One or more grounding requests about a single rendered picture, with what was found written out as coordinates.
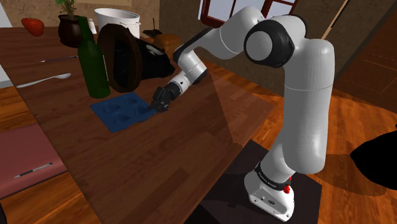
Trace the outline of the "black cloth bag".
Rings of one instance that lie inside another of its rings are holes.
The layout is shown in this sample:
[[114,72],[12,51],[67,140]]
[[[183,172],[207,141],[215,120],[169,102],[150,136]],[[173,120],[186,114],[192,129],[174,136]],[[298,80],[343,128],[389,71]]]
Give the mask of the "black cloth bag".
[[175,67],[171,64],[164,50],[141,39],[136,39],[136,41],[143,63],[143,80],[165,78],[175,71]]

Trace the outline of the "blue silicone mould tray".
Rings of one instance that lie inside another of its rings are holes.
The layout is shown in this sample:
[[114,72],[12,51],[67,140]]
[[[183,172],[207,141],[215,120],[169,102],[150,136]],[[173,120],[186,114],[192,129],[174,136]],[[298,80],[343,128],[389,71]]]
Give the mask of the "blue silicone mould tray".
[[137,94],[131,92],[92,104],[90,108],[110,132],[118,132],[153,116],[156,111],[149,110],[148,106]]

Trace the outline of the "dark brown wooden bowl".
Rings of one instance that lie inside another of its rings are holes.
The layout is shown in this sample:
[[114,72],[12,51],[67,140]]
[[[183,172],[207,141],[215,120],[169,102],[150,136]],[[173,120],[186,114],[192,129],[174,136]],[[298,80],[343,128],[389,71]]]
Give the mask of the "dark brown wooden bowl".
[[133,92],[140,84],[143,61],[136,38],[118,24],[106,24],[97,44],[104,56],[109,86],[119,92]]

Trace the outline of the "small black dish with stick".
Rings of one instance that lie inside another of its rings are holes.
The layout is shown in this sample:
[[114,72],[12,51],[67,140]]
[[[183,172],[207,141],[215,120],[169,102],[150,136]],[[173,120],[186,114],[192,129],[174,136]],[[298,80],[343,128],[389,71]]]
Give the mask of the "small black dish with stick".
[[155,19],[153,19],[153,29],[143,30],[143,34],[147,35],[150,38],[154,38],[155,36],[162,34],[161,31],[155,28]]

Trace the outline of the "green glass bottle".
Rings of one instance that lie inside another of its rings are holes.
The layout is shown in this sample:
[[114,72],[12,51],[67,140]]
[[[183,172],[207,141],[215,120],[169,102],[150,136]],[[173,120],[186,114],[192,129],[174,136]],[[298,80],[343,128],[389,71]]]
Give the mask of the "green glass bottle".
[[79,16],[78,22],[82,37],[78,58],[87,90],[91,97],[102,99],[110,94],[102,50],[94,41],[87,17]]

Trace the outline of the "white bucket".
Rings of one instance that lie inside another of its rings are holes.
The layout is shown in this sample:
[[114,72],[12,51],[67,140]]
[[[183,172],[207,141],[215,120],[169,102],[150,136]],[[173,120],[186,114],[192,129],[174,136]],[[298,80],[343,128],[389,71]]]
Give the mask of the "white bucket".
[[94,12],[97,17],[99,31],[106,24],[118,24],[127,28],[134,37],[140,38],[141,23],[138,14],[113,8],[97,8]]

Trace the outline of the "red framed window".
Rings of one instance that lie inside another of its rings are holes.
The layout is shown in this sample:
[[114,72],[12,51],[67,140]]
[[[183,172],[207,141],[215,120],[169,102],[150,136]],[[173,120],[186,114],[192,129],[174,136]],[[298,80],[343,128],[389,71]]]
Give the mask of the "red framed window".
[[292,14],[298,0],[200,0],[198,19],[210,27],[220,27],[247,6],[261,11],[265,18]]

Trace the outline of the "striped pencil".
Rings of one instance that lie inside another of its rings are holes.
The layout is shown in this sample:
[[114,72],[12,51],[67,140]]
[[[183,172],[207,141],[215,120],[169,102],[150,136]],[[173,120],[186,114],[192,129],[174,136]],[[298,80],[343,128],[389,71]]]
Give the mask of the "striped pencil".
[[77,59],[77,58],[78,58],[77,55],[73,55],[73,56],[61,57],[61,58],[56,58],[56,59],[45,59],[45,60],[41,60],[40,62],[53,62],[53,61],[67,60],[67,59]]

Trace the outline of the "potted plant in dark pot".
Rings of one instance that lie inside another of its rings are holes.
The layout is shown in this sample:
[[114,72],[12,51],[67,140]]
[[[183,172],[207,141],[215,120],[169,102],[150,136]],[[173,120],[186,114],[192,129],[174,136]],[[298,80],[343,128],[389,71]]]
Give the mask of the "potted plant in dark pot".
[[78,48],[82,37],[78,16],[75,14],[75,0],[54,0],[55,4],[61,7],[58,16],[60,23],[58,27],[58,35],[60,42],[71,48]]

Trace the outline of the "dark robot stand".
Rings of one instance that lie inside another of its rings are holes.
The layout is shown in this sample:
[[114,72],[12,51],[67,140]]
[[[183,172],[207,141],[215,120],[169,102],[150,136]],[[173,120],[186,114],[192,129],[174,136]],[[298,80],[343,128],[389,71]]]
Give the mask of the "dark robot stand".
[[267,152],[250,140],[184,224],[317,224],[322,185],[304,174],[292,177],[295,209],[287,222],[249,201],[244,176]]

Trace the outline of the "silver spoon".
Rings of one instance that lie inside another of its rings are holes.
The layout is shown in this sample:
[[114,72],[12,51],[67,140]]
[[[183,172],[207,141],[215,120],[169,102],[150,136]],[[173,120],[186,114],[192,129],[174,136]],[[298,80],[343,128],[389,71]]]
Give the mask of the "silver spoon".
[[21,84],[21,85],[17,85],[17,88],[28,87],[28,86],[35,85],[35,84],[37,84],[37,83],[40,83],[40,82],[42,82],[42,81],[46,81],[46,80],[53,79],[53,78],[57,78],[57,79],[66,79],[66,78],[68,78],[68,77],[70,77],[70,76],[71,76],[71,73],[59,74],[59,75],[51,76],[51,77],[44,78],[44,79],[41,79],[41,80],[32,81],[32,82],[29,82],[29,83],[24,83],[24,84]]

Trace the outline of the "red tomato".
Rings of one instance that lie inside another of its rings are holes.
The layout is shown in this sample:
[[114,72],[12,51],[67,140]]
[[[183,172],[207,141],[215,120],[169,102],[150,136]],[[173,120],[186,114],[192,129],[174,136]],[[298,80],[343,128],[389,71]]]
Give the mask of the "red tomato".
[[44,32],[44,23],[36,18],[23,18],[21,19],[22,25],[33,36],[41,36]]

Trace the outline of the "grey pen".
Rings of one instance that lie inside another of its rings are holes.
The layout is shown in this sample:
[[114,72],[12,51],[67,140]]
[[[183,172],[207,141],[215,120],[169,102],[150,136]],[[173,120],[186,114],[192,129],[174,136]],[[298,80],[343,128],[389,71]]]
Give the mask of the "grey pen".
[[14,178],[19,178],[19,177],[25,176],[27,174],[30,174],[30,173],[34,172],[34,171],[38,171],[40,169],[44,169],[44,168],[49,167],[51,165],[53,165],[53,162],[50,162],[50,163],[45,164],[45,165],[42,165],[41,167],[37,167],[37,168],[31,169],[31,170],[25,171],[25,172],[15,176]]

